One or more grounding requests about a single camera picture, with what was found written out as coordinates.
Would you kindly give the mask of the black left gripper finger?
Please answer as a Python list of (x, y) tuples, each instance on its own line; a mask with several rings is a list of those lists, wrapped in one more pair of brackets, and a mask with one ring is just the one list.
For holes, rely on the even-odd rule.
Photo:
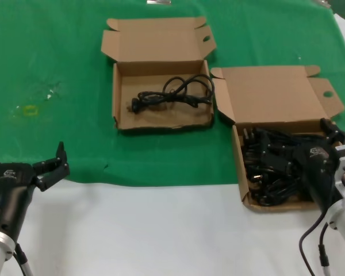
[(37, 178), (36, 186), (41, 191), (46, 191), (70, 174), (67, 162), (67, 153), (61, 141), (57, 147), (56, 156), (52, 159), (41, 161), (32, 165)]

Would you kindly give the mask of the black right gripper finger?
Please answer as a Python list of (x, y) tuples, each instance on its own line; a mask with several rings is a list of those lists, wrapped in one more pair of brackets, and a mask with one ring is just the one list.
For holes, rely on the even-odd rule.
[(291, 174), (293, 153), (299, 145), (296, 139), (289, 136), (260, 135), (260, 163), (276, 173)]
[(322, 118), (320, 120), (320, 128), (325, 136), (318, 136), (315, 143), (322, 147), (331, 147), (335, 143), (345, 144), (345, 131), (341, 130), (331, 120)]

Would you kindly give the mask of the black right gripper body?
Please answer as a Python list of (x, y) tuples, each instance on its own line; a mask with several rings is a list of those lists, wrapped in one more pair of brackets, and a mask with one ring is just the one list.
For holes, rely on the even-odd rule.
[(327, 212), (338, 195), (334, 190), (339, 156), (332, 146), (304, 143), (293, 153), (303, 187), (322, 212)]

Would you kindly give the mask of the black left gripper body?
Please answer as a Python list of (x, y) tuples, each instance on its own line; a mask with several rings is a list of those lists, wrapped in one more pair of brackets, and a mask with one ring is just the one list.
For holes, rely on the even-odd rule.
[(0, 163), (0, 232), (17, 241), (36, 187), (27, 163)]

